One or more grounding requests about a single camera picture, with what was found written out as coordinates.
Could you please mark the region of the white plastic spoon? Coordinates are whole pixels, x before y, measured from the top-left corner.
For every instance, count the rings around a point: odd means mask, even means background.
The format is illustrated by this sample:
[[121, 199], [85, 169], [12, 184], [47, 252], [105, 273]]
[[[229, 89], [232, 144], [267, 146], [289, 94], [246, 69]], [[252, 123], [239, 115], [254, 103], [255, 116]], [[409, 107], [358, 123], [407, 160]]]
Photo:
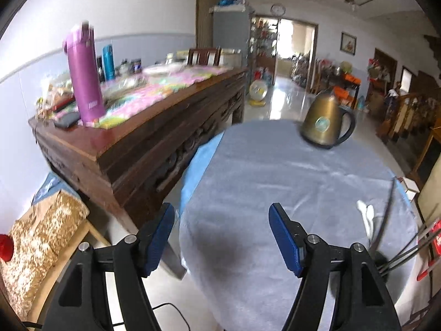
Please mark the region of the white plastic spoon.
[[375, 226], [374, 226], [374, 217], [375, 217], [375, 209], [373, 205], [367, 205], [362, 200], [357, 201], [357, 209], [362, 215], [362, 221], [365, 228], [365, 233], [369, 240], [369, 245], [372, 246]]

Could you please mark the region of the dark grey utensil cup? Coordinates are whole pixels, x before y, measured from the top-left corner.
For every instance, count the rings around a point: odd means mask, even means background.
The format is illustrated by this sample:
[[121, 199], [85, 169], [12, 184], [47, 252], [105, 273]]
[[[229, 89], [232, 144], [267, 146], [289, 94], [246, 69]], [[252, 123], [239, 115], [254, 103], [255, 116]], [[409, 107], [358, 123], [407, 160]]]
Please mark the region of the dark grey utensil cup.
[[380, 276], [384, 282], [389, 279], [389, 260], [381, 252], [376, 251], [373, 258], [374, 264], [380, 273]]

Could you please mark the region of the metal chopstick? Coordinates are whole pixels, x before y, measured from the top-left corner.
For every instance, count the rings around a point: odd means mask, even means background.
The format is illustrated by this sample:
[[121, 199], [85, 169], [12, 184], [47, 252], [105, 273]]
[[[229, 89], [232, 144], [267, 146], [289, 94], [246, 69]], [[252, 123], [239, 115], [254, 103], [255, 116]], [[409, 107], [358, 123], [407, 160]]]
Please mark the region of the metal chopstick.
[[417, 246], [418, 243], [423, 242], [423, 241], [427, 238], [427, 234], [428, 234], [427, 229], [429, 229], [429, 228], [431, 227], [431, 225], [433, 224], [433, 222], [432, 222], [431, 224], [425, 224], [425, 223], [424, 223], [424, 224], [419, 228], [418, 232], [417, 232], [417, 233], [411, 238], [411, 240], [405, 245], [405, 247], [404, 247], [402, 250], [400, 250], [400, 251], [399, 251], [394, 257], [392, 257], [392, 258], [390, 259], [390, 261], [391, 261], [391, 260], [394, 260], [394, 259], [396, 259], [396, 258], [398, 258], [398, 256], [401, 255], [401, 253], [406, 252], [406, 251], [410, 250], [411, 248]]

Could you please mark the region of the grey table cloth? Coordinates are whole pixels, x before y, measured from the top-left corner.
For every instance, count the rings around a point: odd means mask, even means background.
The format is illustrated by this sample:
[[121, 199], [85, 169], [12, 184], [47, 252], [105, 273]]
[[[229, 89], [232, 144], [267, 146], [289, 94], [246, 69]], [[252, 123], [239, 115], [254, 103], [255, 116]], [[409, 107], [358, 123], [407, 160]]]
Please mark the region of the grey table cloth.
[[[358, 140], [324, 150], [291, 120], [253, 120], [200, 146], [183, 181], [179, 243], [191, 277], [225, 330], [281, 330], [300, 284], [268, 221], [279, 202], [291, 219], [329, 244], [366, 244], [357, 201], [380, 224], [393, 172]], [[378, 250], [393, 257], [417, 222], [396, 181]]]

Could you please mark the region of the carved dark wooden sideboard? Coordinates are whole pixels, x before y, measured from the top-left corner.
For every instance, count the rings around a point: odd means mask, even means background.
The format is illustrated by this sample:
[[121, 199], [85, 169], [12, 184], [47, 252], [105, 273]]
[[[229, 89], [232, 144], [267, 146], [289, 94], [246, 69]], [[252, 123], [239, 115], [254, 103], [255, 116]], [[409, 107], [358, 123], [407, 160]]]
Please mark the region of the carved dark wooden sideboard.
[[166, 97], [112, 129], [28, 123], [50, 168], [135, 233], [153, 219], [197, 148], [241, 123], [248, 71], [235, 68]]

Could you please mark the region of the gold sequin cushion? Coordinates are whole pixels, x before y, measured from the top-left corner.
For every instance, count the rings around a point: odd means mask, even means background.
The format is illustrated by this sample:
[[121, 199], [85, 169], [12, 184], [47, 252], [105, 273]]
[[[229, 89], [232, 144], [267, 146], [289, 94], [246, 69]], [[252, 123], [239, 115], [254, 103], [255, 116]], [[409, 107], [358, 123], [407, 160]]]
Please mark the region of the gold sequin cushion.
[[1, 261], [1, 276], [8, 302], [22, 320], [49, 269], [88, 214], [79, 198], [61, 190], [14, 222], [8, 234], [14, 253], [11, 260]]

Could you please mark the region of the brass electric kettle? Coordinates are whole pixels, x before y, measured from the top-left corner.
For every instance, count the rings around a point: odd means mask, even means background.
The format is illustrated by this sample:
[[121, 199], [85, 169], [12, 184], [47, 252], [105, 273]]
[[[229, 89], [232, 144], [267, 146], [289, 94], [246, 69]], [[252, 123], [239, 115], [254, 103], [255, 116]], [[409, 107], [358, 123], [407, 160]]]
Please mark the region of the brass electric kettle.
[[352, 136], [356, 124], [352, 110], [339, 103], [333, 90], [326, 89], [310, 105], [300, 135], [316, 146], [332, 149]]

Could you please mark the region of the small white step stool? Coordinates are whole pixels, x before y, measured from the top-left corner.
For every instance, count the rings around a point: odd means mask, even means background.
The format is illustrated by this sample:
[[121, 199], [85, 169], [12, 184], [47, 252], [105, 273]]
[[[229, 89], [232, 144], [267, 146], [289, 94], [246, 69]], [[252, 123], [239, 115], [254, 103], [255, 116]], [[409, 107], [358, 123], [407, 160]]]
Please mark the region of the small white step stool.
[[407, 196], [407, 199], [412, 202], [415, 197], [420, 193], [417, 183], [411, 178], [407, 177], [399, 177], [398, 181], [400, 181], [401, 186], [404, 189], [404, 193]]

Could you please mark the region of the pink checkered table runner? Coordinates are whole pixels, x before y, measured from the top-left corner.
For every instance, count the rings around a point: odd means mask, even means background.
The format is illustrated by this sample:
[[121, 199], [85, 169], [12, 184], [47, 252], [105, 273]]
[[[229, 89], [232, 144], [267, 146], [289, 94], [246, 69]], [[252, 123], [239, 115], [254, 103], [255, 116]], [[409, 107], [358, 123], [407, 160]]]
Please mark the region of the pink checkered table runner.
[[218, 76], [227, 66], [186, 66], [183, 63], [147, 67], [141, 74], [120, 77], [101, 86], [105, 114], [90, 122], [75, 123], [100, 129], [112, 129], [129, 118], [162, 101], [177, 91]]

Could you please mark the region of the red plastic stool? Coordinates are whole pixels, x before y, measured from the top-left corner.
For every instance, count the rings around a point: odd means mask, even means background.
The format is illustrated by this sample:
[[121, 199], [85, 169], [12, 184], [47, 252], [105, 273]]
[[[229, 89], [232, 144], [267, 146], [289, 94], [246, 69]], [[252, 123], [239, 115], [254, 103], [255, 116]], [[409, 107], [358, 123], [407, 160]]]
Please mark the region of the red plastic stool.
[[428, 276], [429, 273], [440, 264], [440, 218], [435, 219], [427, 231], [427, 239], [431, 240], [428, 244], [429, 259], [427, 268], [421, 271], [416, 278], [418, 282]]

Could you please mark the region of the teal thermos bottle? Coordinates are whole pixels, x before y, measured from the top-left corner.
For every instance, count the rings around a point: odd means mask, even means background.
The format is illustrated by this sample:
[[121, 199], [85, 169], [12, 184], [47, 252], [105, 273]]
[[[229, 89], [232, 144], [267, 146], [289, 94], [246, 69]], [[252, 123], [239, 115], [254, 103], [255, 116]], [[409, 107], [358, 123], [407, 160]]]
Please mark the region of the teal thermos bottle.
[[103, 67], [105, 73], [105, 80], [111, 81], [115, 79], [115, 69], [114, 69], [114, 56], [113, 56], [113, 46], [108, 44], [103, 47]]

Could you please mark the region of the purple thermos bottle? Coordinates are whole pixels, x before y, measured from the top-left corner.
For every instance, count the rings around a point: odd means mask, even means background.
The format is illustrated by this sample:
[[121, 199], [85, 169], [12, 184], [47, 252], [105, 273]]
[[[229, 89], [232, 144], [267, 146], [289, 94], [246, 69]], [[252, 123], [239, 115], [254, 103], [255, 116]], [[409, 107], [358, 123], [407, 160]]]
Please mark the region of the purple thermos bottle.
[[91, 124], [105, 115], [105, 106], [96, 64], [94, 30], [88, 21], [67, 35], [63, 50], [80, 118], [84, 124]]

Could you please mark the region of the grey refrigerator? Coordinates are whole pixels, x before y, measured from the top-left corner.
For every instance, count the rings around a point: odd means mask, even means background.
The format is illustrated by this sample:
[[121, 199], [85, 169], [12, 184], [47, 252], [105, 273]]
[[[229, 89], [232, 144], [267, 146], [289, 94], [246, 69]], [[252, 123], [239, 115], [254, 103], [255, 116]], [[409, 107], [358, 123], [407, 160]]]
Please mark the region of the grey refrigerator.
[[253, 8], [246, 4], [214, 6], [212, 43], [223, 52], [233, 50], [241, 57], [241, 66], [248, 65]]

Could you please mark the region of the framed wall picture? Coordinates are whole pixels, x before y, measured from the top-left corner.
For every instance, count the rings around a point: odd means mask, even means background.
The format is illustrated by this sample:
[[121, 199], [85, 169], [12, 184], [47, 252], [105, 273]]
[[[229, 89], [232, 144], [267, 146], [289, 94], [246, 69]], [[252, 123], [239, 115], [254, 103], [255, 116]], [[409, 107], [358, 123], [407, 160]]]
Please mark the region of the framed wall picture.
[[350, 55], [355, 55], [356, 48], [357, 48], [357, 38], [346, 32], [342, 32], [340, 50]]

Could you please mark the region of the round wall clock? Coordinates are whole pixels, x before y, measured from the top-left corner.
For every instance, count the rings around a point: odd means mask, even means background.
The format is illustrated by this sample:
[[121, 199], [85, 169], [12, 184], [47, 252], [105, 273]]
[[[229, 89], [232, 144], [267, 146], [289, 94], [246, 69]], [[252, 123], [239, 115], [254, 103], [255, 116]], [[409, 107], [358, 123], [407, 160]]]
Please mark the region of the round wall clock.
[[275, 17], [282, 17], [286, 13], [286, 7], [280, 3], [271, 5], [271, 15]]

